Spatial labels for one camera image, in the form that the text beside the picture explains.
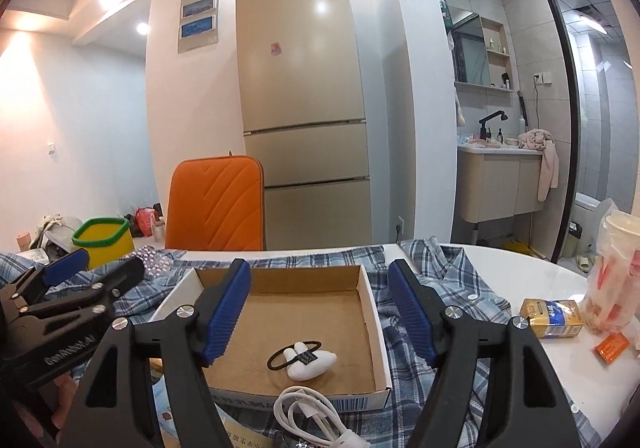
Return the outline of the person's left hand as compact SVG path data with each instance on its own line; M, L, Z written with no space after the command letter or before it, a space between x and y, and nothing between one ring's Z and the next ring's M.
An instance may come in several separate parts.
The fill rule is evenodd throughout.
M59 431L62 431L68 413L70 412L70 406L72 405L77 390L77 384L69 373L58 376L53 380L53 383L56 387L56 408L52 412L51 422ZM46 433L42 425L23 405L14 402L13 408L27 426L32 436L38 440L46 438Z

